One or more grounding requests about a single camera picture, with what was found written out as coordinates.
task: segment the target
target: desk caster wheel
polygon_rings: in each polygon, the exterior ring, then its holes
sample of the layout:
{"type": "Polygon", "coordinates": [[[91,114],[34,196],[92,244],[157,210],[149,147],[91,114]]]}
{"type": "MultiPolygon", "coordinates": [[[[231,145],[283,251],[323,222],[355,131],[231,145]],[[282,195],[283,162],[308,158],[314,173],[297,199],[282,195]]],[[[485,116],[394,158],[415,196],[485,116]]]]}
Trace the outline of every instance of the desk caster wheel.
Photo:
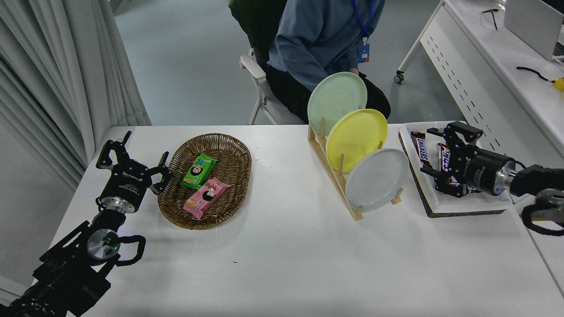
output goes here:
{"type": "Polygon", "coordinates": [[[401,84],[402,84],[402,81],[404,80],[404,78],[403,78],[403,72],[402,72],[402,71],[397,71],[397,72],[395,72],[395,73],[396,73],[396,75],[395,75],[395,77],[394,77],[394,82],[401,85],[401,84]]]}

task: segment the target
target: candy bar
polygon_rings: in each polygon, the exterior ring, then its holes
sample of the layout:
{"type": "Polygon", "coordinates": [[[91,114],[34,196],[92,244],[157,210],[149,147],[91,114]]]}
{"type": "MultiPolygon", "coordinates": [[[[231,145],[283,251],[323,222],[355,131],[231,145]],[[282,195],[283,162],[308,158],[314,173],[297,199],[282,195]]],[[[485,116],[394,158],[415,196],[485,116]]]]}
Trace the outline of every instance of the candy bar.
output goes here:
{"type": "Polygon", "coordinates": [[[190,166],[190,170],[188,170],[186,176],[182,179],[180,184],[194,190],[199,189],[208,179],[208,176],[216,162],[216,159],[203,153],[200,154],[192,166],[190,166]]]}
{"type": "Polygon", "coordinates": [[[423,166],[432,167],[431,162],[429,161],[429,156],[427,155],[427,149],[425,147],[425,133],[412,131],[410,133],[411,140],[413,141],[413,145],[417,150],[417,155],[419,155],[419,160],[423,164],[423,166]]]}
{"type": "MultiPolygon", "coordinates": [[[[438,143],[437,147],[439,148],[439,168],[442,172],[448,171],[448,162],[451,159],[451,150],[448,148],[446,144],[438,143]]],[[[448,182],[450,185],[459,185],[459,183],[452,177],[449,177],[448,182]]],[[[478,193],[481,192],[478,189],[468,186],[468,192],[478,193]]]]}
{"type": "Polygon", "coordinates": [[[185,203],[184,210],[193,214],[196,219],[201,219],[204,212],[223,194],[223,192],[231,187],[217,178],[207,181],[194,195],[192,195],[185,203]]]}

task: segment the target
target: chair armrest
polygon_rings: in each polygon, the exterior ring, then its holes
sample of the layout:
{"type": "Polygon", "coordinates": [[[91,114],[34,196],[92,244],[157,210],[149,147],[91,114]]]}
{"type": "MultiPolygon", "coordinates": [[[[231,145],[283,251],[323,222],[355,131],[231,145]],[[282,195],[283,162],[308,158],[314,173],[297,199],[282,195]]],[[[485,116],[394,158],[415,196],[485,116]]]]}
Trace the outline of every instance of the chair armrest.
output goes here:
{"type": "Polygon", "coordinates": [[[257,64],[257,62],[250,57],[249,55],[241,55],[241,60],[239,61],[239,66],[242,69],[247,69],[251,76],[255,79],[263,79],[266,77],[266,73],[262,70],[262,68],[257,64]]]}

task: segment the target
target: black pants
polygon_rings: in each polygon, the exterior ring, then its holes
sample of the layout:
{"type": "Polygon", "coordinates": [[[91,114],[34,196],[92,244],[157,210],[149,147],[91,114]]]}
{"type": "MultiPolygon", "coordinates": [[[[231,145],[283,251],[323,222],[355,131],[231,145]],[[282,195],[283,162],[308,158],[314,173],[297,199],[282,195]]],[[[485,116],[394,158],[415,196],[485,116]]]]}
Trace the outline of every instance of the black pants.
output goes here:
{"type": "MultiPolygon", "coordinates": [[[[366,79],[366,75],[360,74],[360,78],[366,85],[368,100],[366,108],[380,111],[386,119],[390,116],[390,102],[380,88],[376,87],[371,81],[366,79]]],[[[266,69],[266,80],[270,85],[272,93],[285,105],[290,112],[298,116],[305,123],[307,119],[307,103],[310,100],[311,91],[294,79],[289,73],[279,71],[268,66],[266,69]]]]}

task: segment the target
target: desk leg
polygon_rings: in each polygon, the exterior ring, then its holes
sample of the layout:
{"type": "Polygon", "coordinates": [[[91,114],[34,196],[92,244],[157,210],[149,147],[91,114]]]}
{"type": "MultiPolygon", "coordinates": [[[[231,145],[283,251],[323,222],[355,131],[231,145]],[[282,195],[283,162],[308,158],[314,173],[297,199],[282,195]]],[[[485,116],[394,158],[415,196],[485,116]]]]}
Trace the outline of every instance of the desk leg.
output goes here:
{"type": "Polygon", "coordinates": [[[433,11],[433,14],[431,15],[431,17],[427,21],[427,24],[425,24],[425,27],[423,27],[423,30],[421,31],[421,33],[419,33],[419,36],[415,40],[415,43],[413,43],[413,46],[411,47],[411,49],[407,53],[406,57],[403,59],[402,64],[399,66],[398,70],[395,72],[396,75],[394,77],[394,82],[396,82],[400,85],[402,84],[402,81],[404,80],[403,73],[406,72],[406,69],[409,67],[409,65],[413,61],[413,58],[415,58],[415,55],[417,54],[417,52],[419,52],[419,49],[422,46],[421,45],[421,37],[423,36],[423,33],[427,30],[427,28],[429,27],[429,24],[431,23],[431,21],[433,21],[433,19],[435,18],[435,15],[437,15],[437,12],[439,12],[439,9],[442,6],[444,6],[444,0],[440,0],[439,5],[437,5],[437,7],[435,8],[435,11],[433,11]]]}

